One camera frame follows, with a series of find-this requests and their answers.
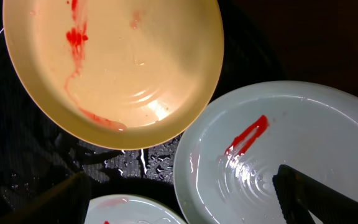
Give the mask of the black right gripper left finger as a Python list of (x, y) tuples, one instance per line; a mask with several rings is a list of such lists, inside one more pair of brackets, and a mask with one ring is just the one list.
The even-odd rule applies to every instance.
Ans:
[(79, 172), (52, 187), (20, 210), (0, 218), (0, 224), (84, 224), (91, 199), (91, 184)]

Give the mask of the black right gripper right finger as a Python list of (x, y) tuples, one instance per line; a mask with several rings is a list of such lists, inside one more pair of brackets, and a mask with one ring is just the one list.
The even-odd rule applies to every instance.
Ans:
[(282, 164), (272, 180), (288, 224), (358, 223), (358, 202), (298, 170)]

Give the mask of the yellow plate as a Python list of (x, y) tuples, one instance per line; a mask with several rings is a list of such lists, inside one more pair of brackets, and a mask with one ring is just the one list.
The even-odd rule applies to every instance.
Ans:
[(174, 138), (205, 109), (221, 73), (216, 0), (5, 0), (2, 18), (29, 96), (97, 146)]

